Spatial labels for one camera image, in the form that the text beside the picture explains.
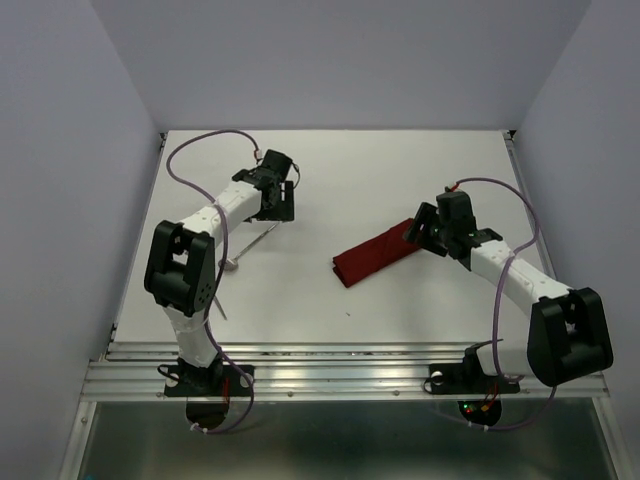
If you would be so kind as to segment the dark red cloth napkin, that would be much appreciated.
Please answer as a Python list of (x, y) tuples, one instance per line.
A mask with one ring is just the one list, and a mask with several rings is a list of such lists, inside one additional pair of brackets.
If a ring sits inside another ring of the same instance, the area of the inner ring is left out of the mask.
[(412, 223), (411, 218), (390, 227), (332, 259), (332, 270), (345, 288), (351, 288), (380, 270), (412, 255), (420, 247), (408, 243), (403, 235)]

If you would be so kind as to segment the silver metal spoon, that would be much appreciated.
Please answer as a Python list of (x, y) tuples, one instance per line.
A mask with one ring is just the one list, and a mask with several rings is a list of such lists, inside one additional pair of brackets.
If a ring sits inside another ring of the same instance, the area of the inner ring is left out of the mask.
[(225, 261), (220, 260), (218, 265), (222, 269), (223, 272), (232, 272), (238, 269), (239, 260), (248, 253), (253, 247), (255, 247), (259, 242), (261, 242), (267, 235), (269, 235), (273, 230), (281, 225), (280, 222), (277, 222), (267, 228), (264, 232), (258, 235), (255, 239), (253, 239), (249, 244), (247, 244), (240, 252), (238, 252), (235, 256), (231, 258), (227, 258)]

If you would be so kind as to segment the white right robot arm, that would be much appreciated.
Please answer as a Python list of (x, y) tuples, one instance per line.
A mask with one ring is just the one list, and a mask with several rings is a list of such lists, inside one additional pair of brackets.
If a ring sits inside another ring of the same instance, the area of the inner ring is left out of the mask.
[(600, 295), (573, 289), (519, 257), (501, 235), (478, 227), (469, 195), (448, 190), (424, 202), (406, 231), (407, 242), (458, 261), (508, 298), (528, 322), (524, 339), (497, 333), (470, 347), (460, 366), (463, 384), (482, 390), (495, 378), (533, 376), (548, 387), (610, 368), (614, 353)]

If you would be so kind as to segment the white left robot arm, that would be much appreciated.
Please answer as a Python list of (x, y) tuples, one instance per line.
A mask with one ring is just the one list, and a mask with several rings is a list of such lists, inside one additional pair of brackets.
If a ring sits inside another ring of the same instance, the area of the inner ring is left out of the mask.
[(207, 335), (208, 313), (222, 265), (216, 249), (244, 222), (291, 222), (295, 218), (295, 167), (285, 154), (268, 150), (252, 169), (237, 172), (209, 204), (179, 221), (160, 222), (152, 236), (144, 288), (163, 307), (179, 347), (179, 359), (190, 365), (188, 382), (199, 393), (215, 392), (223, 371)]

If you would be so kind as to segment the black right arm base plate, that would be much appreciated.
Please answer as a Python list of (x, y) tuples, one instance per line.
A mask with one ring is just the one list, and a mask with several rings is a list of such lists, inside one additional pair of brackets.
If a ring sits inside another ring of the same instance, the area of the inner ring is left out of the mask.
[(476, 363), (435, 363), (429, 366), (429, 376), (422, 384), (432, 395), (517, 394), (518, 382), (507, 382), (483, 372)]

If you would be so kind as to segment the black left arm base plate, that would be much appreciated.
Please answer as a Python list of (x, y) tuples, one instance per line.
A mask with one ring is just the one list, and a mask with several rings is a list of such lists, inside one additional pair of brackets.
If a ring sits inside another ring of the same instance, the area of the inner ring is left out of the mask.
[(195, 367), (160, 364), (157, 372), (165, 381), (163, 395), (168, 398), (249, 398), (246, 379), (228, 364), (196, 372)]

